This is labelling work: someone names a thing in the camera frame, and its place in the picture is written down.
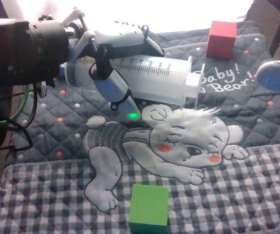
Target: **syringe barrel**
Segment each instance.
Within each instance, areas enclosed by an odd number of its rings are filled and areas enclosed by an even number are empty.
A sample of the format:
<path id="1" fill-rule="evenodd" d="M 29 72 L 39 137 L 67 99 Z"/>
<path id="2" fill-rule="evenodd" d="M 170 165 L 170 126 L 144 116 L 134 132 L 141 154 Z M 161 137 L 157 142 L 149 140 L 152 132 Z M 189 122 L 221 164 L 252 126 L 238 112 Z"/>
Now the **syringe barrel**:
<path id="1" fill-rule="evenodd" d="M 88 70 L 94 59 L 84 57 L 75 63 L 65 65 L 65 77 L 71 86 L 96 90 Z M 148 99 L 158 102 L 182 105 L 185 96 L 196 98 L 194 94 L 186 94 L 186 82 L 191 70 L 191 57 L 188 61 L 151 57 L 132 56 L 111 60 L 111 65 L 126 80 L 134 98 Z"/>

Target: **green block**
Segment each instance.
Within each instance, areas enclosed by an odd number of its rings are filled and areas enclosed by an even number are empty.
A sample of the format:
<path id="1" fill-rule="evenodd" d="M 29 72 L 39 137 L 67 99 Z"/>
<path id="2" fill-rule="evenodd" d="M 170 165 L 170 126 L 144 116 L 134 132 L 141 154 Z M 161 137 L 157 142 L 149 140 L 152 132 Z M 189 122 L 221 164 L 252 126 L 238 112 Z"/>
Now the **green block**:
<path id="1" fill-rule="evenodd" d="M 168 221 L 168 188 L 134 184 L 129 226 L 132 234 L 165 234 Z"/>

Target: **green led light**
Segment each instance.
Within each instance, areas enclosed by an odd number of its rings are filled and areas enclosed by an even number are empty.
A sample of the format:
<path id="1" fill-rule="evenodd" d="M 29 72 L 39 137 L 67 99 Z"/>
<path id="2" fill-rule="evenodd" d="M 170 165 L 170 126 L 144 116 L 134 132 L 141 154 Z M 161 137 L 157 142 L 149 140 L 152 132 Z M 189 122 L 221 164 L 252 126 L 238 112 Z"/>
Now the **green led light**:
<path id="1" fill-rule="evenodd" d="M 128 114 L 128 119 L 135 120 L 135 119 L 139 119 L 139 118 L 140 118 L 140 115 L 138 113 Z"/>

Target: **red block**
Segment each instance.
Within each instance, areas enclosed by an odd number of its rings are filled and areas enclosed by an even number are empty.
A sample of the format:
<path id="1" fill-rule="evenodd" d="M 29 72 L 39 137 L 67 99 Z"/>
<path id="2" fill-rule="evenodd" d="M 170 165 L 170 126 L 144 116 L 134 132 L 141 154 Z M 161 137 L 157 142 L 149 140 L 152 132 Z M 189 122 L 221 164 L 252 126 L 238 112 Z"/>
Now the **red block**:
<path id="1" fill-rule="evenodd" d="M 213 21 L 206 56 L 229 59 L 236 39 L 237 23 Z"/>

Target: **gingham fabric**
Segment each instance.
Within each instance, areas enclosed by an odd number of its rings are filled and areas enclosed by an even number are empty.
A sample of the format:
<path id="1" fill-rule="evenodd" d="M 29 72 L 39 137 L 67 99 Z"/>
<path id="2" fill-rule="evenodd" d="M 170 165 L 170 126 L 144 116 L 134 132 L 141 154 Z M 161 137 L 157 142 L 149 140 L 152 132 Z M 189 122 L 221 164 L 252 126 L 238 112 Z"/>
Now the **gingham fabric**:
<path id="1" fill-rule="evenodd" d="M 95 177 L 83 147 L 87 120 L 102 116 L 108 125 L 125 126 L 129 137 L 136 129 L 151 131 L 151 126 L 143 120 L 127 121 L 110 110 L 98 92 L 57 80 L 56 88 L 38 100 L 35 121 L 28 129 L 34 147 L 6 160 L 0 234 L 130 233 L 128 215 L 134 183 L 169 187 L 168 233 L 280 233 L 280 95 L 259 86 L 253 76 L 262 61 L 270 58 L 266 38 L 256 23 L 238 23 L 233 58 L 221 60 L 205 56 L 208 33 L 196 30 L 150 37 L 164 49 L 166 57 L 193 56 L 192 72 L 206 64 L 198 107 L 219 108 L 225 125 L 240 126 L 243 136 L 236 146 L 247 149 L 249 157 L 224 158 L 219 166 L 203 168 L 204 182 L 198 186 L 153 175 L 133 160 L 122 162 L 122 176 L 113 190 L 119 205 L 102 213 L 84 196 L 87 184 Z M 236 78 L 226 83 L 231 70 Z M 224 72 L 225 77 L 218 78 L 218 72 Z M 224 91 L 215 91 L 209 80 Z M 140 111 L 156 104 L 136 102 Z M 19 122 L 28 118 L 32 103 L 29 97 Z M 178 109 L 167 106 L 172 111 Z M 187 98 L 185 107 L 193 106 L 194 100 Z M 100 135 L 103 138 L 95 139 L 98 145 L 110 141 L 106 134 Z M 16 147 L 27 144 L 22 133 L 13 133 L 11 141 Z"/>
<path id="2" fill-rule="evenodd" d="M 118 208 L 102 213 L 84 198 L 87 159 L 15 164 L 1 181 L 0 233 L 124 234 L 134 183 L 169 188 L 167 233 L 280 233 L 280 144 L 248 149 L 244 161 L 205 169 L 200 186 L 123 163 Z"/>

